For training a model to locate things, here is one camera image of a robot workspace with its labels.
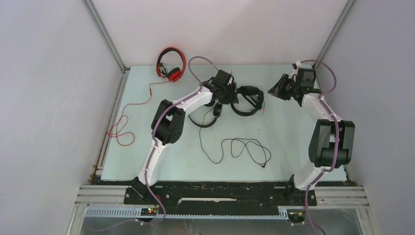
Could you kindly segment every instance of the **black mounting plate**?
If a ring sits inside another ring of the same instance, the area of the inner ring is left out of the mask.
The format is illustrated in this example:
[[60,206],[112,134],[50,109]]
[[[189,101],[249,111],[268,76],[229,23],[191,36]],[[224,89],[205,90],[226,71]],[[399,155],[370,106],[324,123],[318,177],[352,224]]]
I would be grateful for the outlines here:
[[[152,191],[159,195],[169,214],[191,215],[279,215],[278,206],[304,206],[304,195],[285,194],[286,182],[174,182],[159,181]],[[127,188],[124,204],[157,205]],[[232,198],[234,201],[179,201],[182,198]],[[316,206],[313,190],[309,205]]]

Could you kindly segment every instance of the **black cable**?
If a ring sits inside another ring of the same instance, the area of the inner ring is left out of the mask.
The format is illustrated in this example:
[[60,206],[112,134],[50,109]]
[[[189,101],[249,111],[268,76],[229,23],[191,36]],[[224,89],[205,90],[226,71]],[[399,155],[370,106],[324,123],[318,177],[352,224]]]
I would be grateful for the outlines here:
[[211,123],[206,124],[206,125],[203,125],[203,123],[202,123],[202,124],[198,124],[197,122],[195,122],[195,121],[194,121],[194,120],[190,117],[190,115],[189,115],[189,119],[190,119],[190,121],[191,121],[193,124],[195,124],[197,127],[200,127],[200,128],[208,128],[208,127],[213,126],[213,125],[216,123],[216,121],[218,120],[218,117],[215,117]]
[[[203,123],[205,122],[205,118],[206,118],[206,115],[209,113],[209,112],[211,112],[213,110],[213,108],[212,109],[210,109],[209,111],[207,111],[206,113],[205,113],[205,115],[203,116],[203,120],[202,120],[202,125],[203,125]],[[270,160],[271,160],[271,152],[270,152],[270,150],[267,148],[267,147],[264,147],[262,144],[261,144],[261,142],[259,142],[259,140],[257,140],[257,139],[244,139],[244,138],[233,138],[233,139],[223,139],[222,140],[222,142],[221,142],[221,149],[222,149],[222,157],[221,157],[221,159],[218,161],[218,162],[214,162],[210,157],[209,157],[209,155],[208,155],[208,153],[205,151],[205,149],[203,149],[203,144],[202,144],[202,135],[201,135],[201,130],[202,130],[202,128],[199,128],[199,140],[200,140],[200,147],[201,147],[201,149],[202,149],[202,151],[205,153],[205,155],[207,156],[207,158],[213,163],[213,164],[219,164],[219,163],[221,163],[222,162],[222,160],[223,160],[223,157],[224,157],[224,155],[225,155],[225,151],[224,151],[224,149],[223,149],[223,143],[225,142],[225,141],[231,141],[231,155],[232,155],[232,157],[233,158],[238,158],[239,156],[241,156],[242,155],[242,152],[244,151],[244,149],[246,148],[246,150],[248,151],[248,154],[249,154],[249,156],[251,157],[251,159],[256,163],[256,164],[258,164],[258,165],[260,165],[261,167],[263,167],[263,168],[265,168],[265,165],[267,164],[267,162],[269,162]],[[234,141],[238,141],[238,142],[241,142],[241,143],[243,143],[244,144],[244,146],[243,146],[243,148],[242,148],[242,150],[240,151],[240,153],[238,154],[238,155],[234,155],[233,154],[233,142]],[[262,151],[264,152],[264,156],[265,156],[265,162],[263,162],[263,163],[259,163],[259,162],[257,162],[254,158],[253,158],[253,156],[252,156],[252,154],[251,154],[251,152],[249,151],[249,148],[248,148],[248,144],[249,143],[253,143],[253,144],[255,144],[256,146],[258,146],[258,147],[261,147],[262,148]],[[266,152],[265,152],[265,150],[266,151],[268,151],[268,153],[269,153],[269,158],[267,158],[267,154],[266,154]]]
[[244,94],[242,94],[242,97],[244,97],[254,108],[256,107],[255,100],[251,97],[252,101],[248,99],[248,97]]
[[[205,115],[203,116],[203,120],[202,120],[202,125],[203,125],[203,123],[205,122],[205,118],[206,118],[206,115],[209,113],[209,112],[211,112],[212,110],[214,109],[214,107],[211,109],[211,110],[209,110],[209,111],[207,111],[206,113],[205,113]],[[223,160],[223,155],[222,155],[222,158],[221,158],[221,160],[219,161],[219,162],[214,162],[214,161],[212,161],[212,159],[210,159],[210,157],[209,157],[209,155],[207,154],[207,152],[203,149],[203,145],[202,145],[202,136],[201,136],[201,130],[202,130],[202,128],[200,127],[199,128],[199,140],[200,140],[200,147],[202,148],[202,151],[205,153],[205,155],[207,156],[207,158],[213,163],[213,164],[219,164],[222,160]]]

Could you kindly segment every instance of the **headphone ear cup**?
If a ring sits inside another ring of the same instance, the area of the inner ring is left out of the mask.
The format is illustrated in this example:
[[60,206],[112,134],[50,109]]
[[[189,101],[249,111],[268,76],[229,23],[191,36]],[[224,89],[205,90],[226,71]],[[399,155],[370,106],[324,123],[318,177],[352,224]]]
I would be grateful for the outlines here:
[[182,71],[180,71],[180,68],[176,67],[167,74],[167,78],[170,81],[175,82],[175,81],[179,80],[179,78],[177,78],[177,77],[180,75],[180,73],[182,73]]
[[222,104],[216,104],[215,108],[213,108],[213,115],[215,117],[220,117],[220,114],[222,113]]
[[262,109],[262,103],[264,102],[264,92],[259,91],[258,93],[258,99],[256,100],[256,108],[258,110]]

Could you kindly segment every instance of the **aluminum frame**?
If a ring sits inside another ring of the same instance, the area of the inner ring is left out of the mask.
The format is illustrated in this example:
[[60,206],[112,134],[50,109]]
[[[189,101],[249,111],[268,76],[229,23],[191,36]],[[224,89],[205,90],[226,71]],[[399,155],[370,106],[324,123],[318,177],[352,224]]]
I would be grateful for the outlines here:
[[[79,235],[82,229],[85,217],[93,216],[87,214],[88,210],[105,211],[110,214],[107,217],[125,217],[135,218],[137,213],[131,211],[141,208],[151,208],[156,205],[125,205],[124,195],[128,186],[97,186],[83,185],[80,187],[78,196],[75,200],[74,208],[67,227],[66,235]],[[310,209],[356,209],[359,218],[360,227],[363,235],[379,234],[369,207],[363,187],[315,187],[317,199],[316,206],[310,206]],[[287,210],[303,209],[299,206],[280,206],[278,207],[282,216],[230,216],[235,219],[285,219]],[[115,214],[112,211],[125,213],[127,215]],[[168,215],[167,218],[223,218],[226,216],[194,216],[194,215]]]
[[[107,131],[115,122],[116,115],[119,111],[122,95],[124,93],[126,81],[128,79],[129,69],[125,67],[104,23],[102,22],[92,0],[82,0],[94,21],[97,30],[101,34],[104,42],[111,51],[115,58],[120,70],[122,72],[122,78],[120,79],[117,92],[115,94],[114,102],[112,103],[112,109],[108,117]],[[352,10],[356,0],[348,0],[339,18],[337,19],[333,29],[331,30],[324,46],[322,47],[317,59],[322,60],[332,42],[343,26],[346,17]],[[106,135],[106,132],[102,138],[101,148],[96,156],[95,165],[93,166],[92,174],[100,176],[102,174],[103,166],[105,164],[105,155],[107,152],[110,138]],[[127,186],[93,186],[84,185],[81,186],[76,198],[70,220],[66,229],[67,235],[79,235],[81,233],[84,218],[87,215],[88,209],[105,207],[116,208],[123,211],[130,210],[131,208],[145,208],[154,205],[125,205],[124,194]],[[363,235],[376,235],[379,234],[375,220],[371,213],[369,202],[366,198],[363,187],[315,187],[317,206],[310,207],[311,209],[356,209],[356,213],[359,218],[360,226]],[[303,207],[296,206],[281,206],[279,210],[296,210],[303,209]]]

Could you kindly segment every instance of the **light blue table surface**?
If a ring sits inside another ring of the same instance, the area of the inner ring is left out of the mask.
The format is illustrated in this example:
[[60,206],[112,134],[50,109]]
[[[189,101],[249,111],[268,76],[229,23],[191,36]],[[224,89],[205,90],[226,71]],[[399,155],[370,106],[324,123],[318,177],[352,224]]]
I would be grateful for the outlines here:
[[[308,159],[308,145],[314,126],[311,117],[295,100],[283,101],[267,94],[283,73],[292,72],[291,65],[218,65],[220,69],[232,70],[238,86],[259,87],[265,93],[265,112],[258,111],[254,116],[241,117],[231,107],[224,105],[222,115],[211,128],[202,129],[204,149],[214,160],[222,156],[221,141],[225,138],[255,138],[272,153],[265,168],[255,164],[247,151],[239,158],[231,157],[230,141],[225,142],[225,156],[220,164],[213,164],[202,152],[199,142],[199,128],[189,118],[184,121],[183,134],[179,141],[165,149],[161,162],[159,180],[174,181],[286,181],[292,174],[300,171]],[[210,65],[194,65],[193,71],[202,80],[216,75]],[[133,66],[128,76],[118,117],[128,103],[144,102],[150,97],[148,84],[163,82],[156,74],[155,66]],[[136,139],[130,146],[121,146],[115,138],[111,139],[107,152],[102,180],[131,180],[145,164],[151,144],[151,122],[159,103],[163,99],[173,101],[194,91],[198,82],[186,69],[183,77],[175,83],[152,87],[153,98],[144,105],[129,106],[124,112],[129,122],[122,132],[131,131]],[[250,106],[239,96],[241,111]],[[209,107],[201,107],[191,116],[201,123]],[[206,121],[212,120],[207,115]],[[131,136],[119,138],[122,143],[131,142]],[[242,146],[235,143],[235,152]],[[250,146],[250,152],[258,162],[264,161],[261,148]],[[343,167],[326,174],[323,181],[344,181]]]

